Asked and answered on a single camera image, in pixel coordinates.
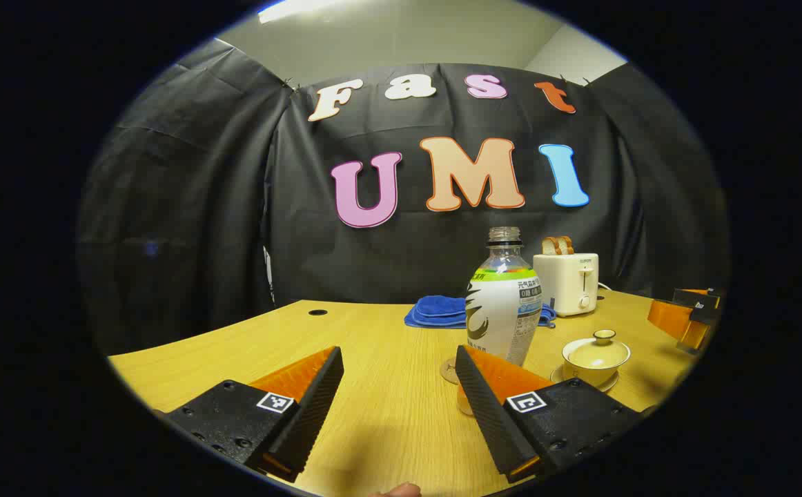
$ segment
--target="black fabric backdrop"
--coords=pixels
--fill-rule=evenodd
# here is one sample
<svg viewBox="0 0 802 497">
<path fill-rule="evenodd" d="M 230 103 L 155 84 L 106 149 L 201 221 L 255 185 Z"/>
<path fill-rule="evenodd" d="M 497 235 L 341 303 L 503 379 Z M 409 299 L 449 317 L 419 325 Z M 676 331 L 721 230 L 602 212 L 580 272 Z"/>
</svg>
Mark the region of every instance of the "black fabric backdrop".
<svg viewBox="0 0 802 497">
<path fill-rule="evenodd" d="M 400 75 L 424 73 L 432 97 L 389 100 Z M 489 73 L 508 97 L 477 99 L 464 78 Z M 363 79 L 339 113 L 315 123 L 315 92 Z M 576 107 L 556 110 L 534 83 Z M 429 154 L 451 136 L 470 158 L 486 138 L 514 143 L 521 208 L 463 201 L 433 212 Z M 568 145 L 589 204 L 554 204 L 543 144 Z M 400 152 L 398 209 L 354 229 L 335 211 L 331 169 L 361 161 L 359 202 L 379 201 L 374 155 Z M 456 195 L 461 196 L 457 186 Z M 92 169 L 79 220 L 79 264 L 106 353 L 174 342 L 297 299 L 413 303 L 461 296 L 487 256 L 490 226 L 519 226 L 531 260 L 568 235 L 600 255 L 600 281 L 669 299 L 674 287 L 723 286 L 723 198 L 707 152 L 672 103 L 631 66 L 587 87 L 526 70 L 464 64 L 376 68 L 291 91 L 214 41 L 140 95 Z"/>
</svg>

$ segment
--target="folded cloth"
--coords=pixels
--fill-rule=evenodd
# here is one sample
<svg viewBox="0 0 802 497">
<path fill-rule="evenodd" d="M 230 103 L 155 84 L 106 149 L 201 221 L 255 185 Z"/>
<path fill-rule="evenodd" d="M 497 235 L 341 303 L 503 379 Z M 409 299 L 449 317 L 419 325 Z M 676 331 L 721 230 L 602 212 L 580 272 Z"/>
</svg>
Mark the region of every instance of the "folded cloth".
<svg viewBox="0 0 802 497">
<path fill-rule="evenodd" d="M 544 304 L 539 315 L 540 327 L 554 328 L 555 324 L 552 321 L 557 317 L 555 309 Z M 441 295 L 423 297 L 404 316 L 404 324 L 414 328 L 465 328 L 465 299 Z"/>
</svg>

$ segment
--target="white toaster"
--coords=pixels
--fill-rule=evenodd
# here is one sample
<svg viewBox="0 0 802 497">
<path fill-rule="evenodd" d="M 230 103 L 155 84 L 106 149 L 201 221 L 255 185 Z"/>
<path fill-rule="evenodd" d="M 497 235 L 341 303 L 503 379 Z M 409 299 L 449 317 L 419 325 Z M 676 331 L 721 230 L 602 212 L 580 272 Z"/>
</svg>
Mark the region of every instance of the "white toaster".
<svg viewBox="0 0 802 497">
<path fill-rule="evenodd" d="M 533 269 L 542 284 L 542 303 L 561 317 L 597 307 L 597 254 L 537 254 Z"/>
</svg>

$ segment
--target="wooden table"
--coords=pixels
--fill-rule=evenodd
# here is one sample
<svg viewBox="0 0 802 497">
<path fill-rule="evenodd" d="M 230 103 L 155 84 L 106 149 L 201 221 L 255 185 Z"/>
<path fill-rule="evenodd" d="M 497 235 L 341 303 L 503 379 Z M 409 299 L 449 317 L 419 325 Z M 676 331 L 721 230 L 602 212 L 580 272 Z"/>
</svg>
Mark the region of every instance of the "wooden table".
<svg viewBox="0 0 802 497">
<path fill-rule="evenodd" d="M 587 315 L 539 327 L 524 366 L 548 378 L 562 347 L 599 329 L 631 347 L 613 399 L 641 411 L 672 390 L 694 358 L 647 321 L 650 299 L 601 289 Z M 484 495 L 508 488 L 474 418 L 456 407 L 441 364 L 465 331 L 404 325 L 407 305 L 300 301 L 181 342 L 111 356 L 153 409 L 170 411 L 221 380 L 248 383 L 333 345 L 345 374 L 306 469 L 294 487 L 314 494 L 361 496 L 413 481 L 424 496 Z M 325 309 L 326 315 L 309 315 Z"/>
</svg>

